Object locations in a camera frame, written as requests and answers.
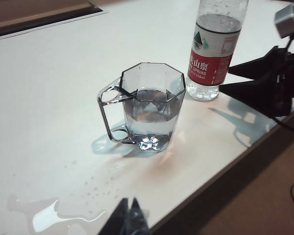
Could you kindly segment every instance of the red label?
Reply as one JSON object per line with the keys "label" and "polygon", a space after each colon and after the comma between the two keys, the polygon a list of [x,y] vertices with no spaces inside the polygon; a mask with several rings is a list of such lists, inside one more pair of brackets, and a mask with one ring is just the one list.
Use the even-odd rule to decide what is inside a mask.
{"label": "red label", "polygon": [[225,57],[205,57],[191,51],[188,76],[194,82],[214,86],[224,82],[232,55]]}

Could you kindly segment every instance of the glass mug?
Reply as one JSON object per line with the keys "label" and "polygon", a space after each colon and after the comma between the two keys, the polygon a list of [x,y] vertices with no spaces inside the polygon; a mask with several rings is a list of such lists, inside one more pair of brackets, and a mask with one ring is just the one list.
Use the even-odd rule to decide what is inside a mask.
{"label": "glass mug", "polygon": [[[109,101],[102,96],[115,90]],[[98,104],[110,140],[136,144],[141,150],[165,150],[174,132],[185,94],[184,74],[163,63],[139,63],[122,72],[120,78],[102,89]],[[122,102],[125,124],[110,129],[104,106]],[[126,137],[117,139],[114,132]]]}

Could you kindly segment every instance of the mug handle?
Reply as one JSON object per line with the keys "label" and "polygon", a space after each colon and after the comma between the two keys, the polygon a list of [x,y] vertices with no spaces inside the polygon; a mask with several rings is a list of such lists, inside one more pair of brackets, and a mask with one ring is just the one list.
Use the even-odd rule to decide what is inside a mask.
{"label": "mug handle", "polygon": [[[101,111],[101,115],[102,115],[104,125],[105,125],[106,130],[107,130],[107,134],[108,134],[109,139],[111,141],[115,142],[115,143],[135,144],[135,142],[130,139],[129,132],[128,132],[128,129],[126,128],[125,124],[110,129],[109,123],[108,123],[108,120],[107,120],[107,116],[106,116],[106,113],[104,111],[104,106],[105,105],[120,103],[120,102],[123,102],[123,101],[128,100],[128,99],[133,99],[133,96],[129,92],[127,92],[122,87],[120,87],[120,81],[121,81],[121,78],[119,77],[118,79],[116,79],[115,81],[110,83],[108,86],[103,88],[99,92],[99,94],[97,96],[97,101],[98,101],[98,105],[99,105],[99,108],[100,108],[100,111]],[[118,91],[119,93],[113,99],[111,99],[109,101],[102,101],[102,95],[105,92],[112,91],[112,90]],[[115,131],[126,132],[127,136],[122,138],[122,139],[116,139],[112,135],[112,132],[115,132]]]}

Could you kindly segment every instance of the water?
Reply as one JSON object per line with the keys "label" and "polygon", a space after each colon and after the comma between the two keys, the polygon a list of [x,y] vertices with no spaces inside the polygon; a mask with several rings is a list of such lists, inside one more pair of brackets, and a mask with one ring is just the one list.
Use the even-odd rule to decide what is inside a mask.
{"label": "water", "polygon": [[28,223],[28,231],[31,235],[66,235],[72,225],[81,226],[83,234],[96,234],[107,219],[106,211],[100,211],[91,215],[91,219],[83,216],[60,215],[57,210],[59,199],[52,198],[31,203],[20,203],[15,195],[8,199],[8,209],[11,212],[21,212]]}
{"label": "water", "polygon": [[[218,37],[222,33],[231,33],[241,30],[242,23],[230,16],[219,14],[207,14],[198,17],[197,22],[201,27],[216,33]],[[219,86],[204,86],[192,81],[186,76],[187,92],[192,98],[201,102],[209,102],[215,100],[219,95]]]}
{"label": "water", "polygon": [[170,91],[141,90],[138,100],[124,102],[126,127],[141,150],[163,150],[169,145],[183,97]]}

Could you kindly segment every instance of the bottle label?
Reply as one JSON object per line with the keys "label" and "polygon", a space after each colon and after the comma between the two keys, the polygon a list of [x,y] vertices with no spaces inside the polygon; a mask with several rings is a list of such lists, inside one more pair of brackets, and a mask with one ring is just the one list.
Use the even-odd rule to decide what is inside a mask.
{"label": "bottle label", "polygon": [[213,32],[196,23],[188,76],[196,83],[216,86],[224,82],[240,31]]}

